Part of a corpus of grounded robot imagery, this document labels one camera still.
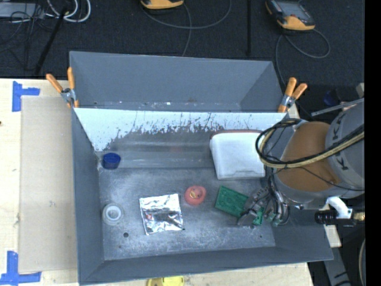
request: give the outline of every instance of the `blue bottle cap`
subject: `blue bottle cap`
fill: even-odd
[[[116,153],[107,153],[103,156],[102,166],[105,169],[116,169],[120,163],[120,156]]]

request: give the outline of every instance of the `gray bin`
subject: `gray bin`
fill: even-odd
[[[221,185],[249,195],[265,181],[217,180],[208,147],[218,130],[263,130],[278,120],[282,92],[271,62],[71,52],[70,65],[80,101],[72,109],[80,284],[332,259],[311,211],[251,229],[214,208]],[[142,130],[141,119],[132,121],[141,114],[158,116],[160,126]],[[110,136],[104,146],[102,135]],[[102,168],[109,151],[121,155],[118,169]],[[207,189],[197,207],[183,198],[195,184]],[[185,229],[146,235],[139,198],[174,193]],[[117,226],[102,221],[109,203],[124,210]]]

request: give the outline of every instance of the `brown cylinder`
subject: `brown cylinder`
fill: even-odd
[[[282,155],[282,161],[312,156],[325,150],[329,125],[324,122],[303,123],[291,137]],[[287,186],[306,192],[319,192],[338,184],[341,180],[329,166],[327,159],[302,167],[284,169],[279,179]]]

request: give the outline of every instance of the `yellow object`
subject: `yellow object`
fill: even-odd
[[[184,277],[170,276],[167,278],[149,279],[147,286],[184,286]]]

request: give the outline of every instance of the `white cable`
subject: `white cable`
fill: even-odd
[[[56,15],[60,15],[59,12],[53,7],[53,5],[51,4],[50,0],[46,0],[50,6],[50,8],[52,9],[52,11],[56,14]],[[91,3],[90,3],[90,0],[86,0],[86,3],[88,5],[88,13],[81,19],[71,19],[69,17],[73,16],[77,10],[78,10],[78,2],[77,0],[74,0],[75,3],[76,3],[76,9],[69,15],[66,15],[64,16],[64,20],[65,21],[68,21],[68,22],[74,22],[74,23],[80,23],[80,22],[84,22],[86,21],[89,17],[90,17],[90,14],[91,14]]]
[[[329,204],[330,206],[334,207],[336,211],[338,211],[339,215],[338,215],[338,218],[346,218],[346,219],[350,219],[351,216],[352,216],[352,209],[349,209],[346,204],[344,203],[344,201],[342,201],[340,199],[340,197],[338,196],[332,196],[332,197],[328,197],[327,198],[327,201],[326,201],[327,204]]]
[[[56,14],[57,16],[54,16],[52,14],[48,14],[46,13],[45,15],[49,16],[49,17],[55,17],[55,18],[58,18],[60,16],[59,12],[53,7],[52,3],[50,2],[50,0],[46,0],[47,3],[49,4],[49,7],[51,8],[51,10],[53,11],[54,14]],[[64,16],[64,18],[68,18],[68,17],[71,17],[73,16],[77,10],[78,10],[78,1],[77,0],[74,0],[74,3],[76,4],[76,7],[74,9],[74,11],[71,13],[71,14],[68,14],[66,16]]]

